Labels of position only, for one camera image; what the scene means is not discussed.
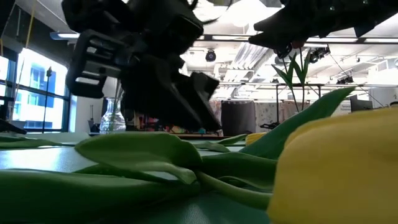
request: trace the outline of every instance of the spotlight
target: spotlight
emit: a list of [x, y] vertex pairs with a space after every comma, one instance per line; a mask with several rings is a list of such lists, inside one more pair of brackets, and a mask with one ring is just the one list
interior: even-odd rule
[[217, 56], [214, 50], [208, 50], [206, 54], [206, 61], [207, 62], [214, 62], [216, 60]]
[[345, 84], [350, 84], [350, 83], [354, 83], [354, 79], [352, 76], [342, 78], [341, 80], [338, 80], [336, 84], [337, 85], [345, 85]]
[[315, 51], [310, 54], [310, 63], [317, 63], [328, 54], [330, 54], [329, 46], [316, 48]]

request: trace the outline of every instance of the black cable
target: black cable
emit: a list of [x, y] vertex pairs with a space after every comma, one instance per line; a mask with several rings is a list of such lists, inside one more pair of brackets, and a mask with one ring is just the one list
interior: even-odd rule
[[[335, 58], [332, 56], [332, 54], [329, 54], [329, 55], [330, 55], [330, 57], [336, 62], [337, 66], [341, 69], [341, 71], [343, 71], [343, 73], [344, 73], [346, 76], [349, 76], [349, 75], [346, 73], [346, 71], [344, 71], [344, 69], [343, 69], [343, 68], [339, 65], [339, 63], [335, 60]], [[381, 104], [380, 101], [378, 101], [375, 97], [373, 97], [372, 95], [370, 95], [369, 92], [366, 91], [364, 88], [362, 88], [359, 84], [357, 84], [357, 83], [355, 83], [355, 82], [354, 82], [354, 84], [357, 85], [358, 87], [360, 87], [360, 89], [362, 89], [366, 94], [368, 94], [368, 96], [370, 96], [370, 97], [371, 97], [372, 99], [374, 99], [377, 103], [379, 103], [382, 107], [384, 107], [384, 105]]]
[[46, 76], [47, 76], [47, 88], [45, 91], [45, 103], [44, 103], [44, 117], [43, 117], [43, 129], [42, 129], [42, 133], [44, 133], [44, 129], [45, 129], [45, 114], [47, 111], [47, 99], [49, 98], [49, 83], [50, 83], [50, 77], [52, 75], [52, 69], [51, 67], [47, 70]]

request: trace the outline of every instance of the glass vase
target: glass vase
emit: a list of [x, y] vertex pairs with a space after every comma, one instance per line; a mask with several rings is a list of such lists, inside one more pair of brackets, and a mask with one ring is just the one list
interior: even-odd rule
[[126, 130], [126, 122], [120, 111], [120, 101], [115, 103], [115, 98], [108, 97], [106, 113], [101, 118], [99, 132], [101, 134], [119, 133]]

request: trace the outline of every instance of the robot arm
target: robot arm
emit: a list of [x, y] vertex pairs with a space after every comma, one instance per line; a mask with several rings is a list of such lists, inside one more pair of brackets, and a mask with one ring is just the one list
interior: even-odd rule
[[284, 0], [285, 7], [254, 25], [262, 33], [251, 44], [287, 55], [292, 42], [326, 37], [331, 32], [354, 27], [361, 37], [398, 12], [396, 0]]
[[102, 98], [107, 77], [114, 77], [127, 109], [187, 129], [221, 128], [208, 104], [218, 81], [178, 72], [180, 55], [203, 34], [186, 1], [64, 0], [62, 7], [81, 33], [66, 80], [72, 94]]

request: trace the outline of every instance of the ceiling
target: ceiling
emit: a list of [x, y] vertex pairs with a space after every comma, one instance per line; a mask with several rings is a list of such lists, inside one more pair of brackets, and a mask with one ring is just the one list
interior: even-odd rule
[[[62, 0], [17, 0], [17, 4], [27, 12], [35, 7], [35, 17], [59, 32], [72, 32], [66, 25], [60, 6]], [[228, 11], [224, 6], [214, 6], [206, 0], [199, 0], [195, 14], [205, 21], [221, 16], [216, 23], [205, 26], [206, 34], [253, 35], [252, 25], [265, 19], [279, 8], [265, 7], [260, 0], [240, 0]], [[354, 30], [341, 30], [331, 36], [354, 37]], [[366, 34], [367, 37], [398, 37], [398, 15], [390, 18]], [[208, 49], [216, 52], [215, 62], [206, 62]], [[332, 83], [345, 75], [354, 76], [358, 83], [369, 83], [369, 70], [389, 58], [398, 58], [398, 45], [330, 45], [331, 56], [326, 56], [311, 64], [308, 73], [310, 83]], [[224, 82], [266, 82], [276, 77], [271, 65], [275, 64], [275, 55], [269, 49], [240, 42], [195, 42], [194, 46], [182, 55], [186, 61], [186, 72], [203, 71]], [[258, 89], [238, 88], [243, 96], [253, 95]], [[237, 88], [222, 87], [216, 96], [230, 98], [236, 96]]]

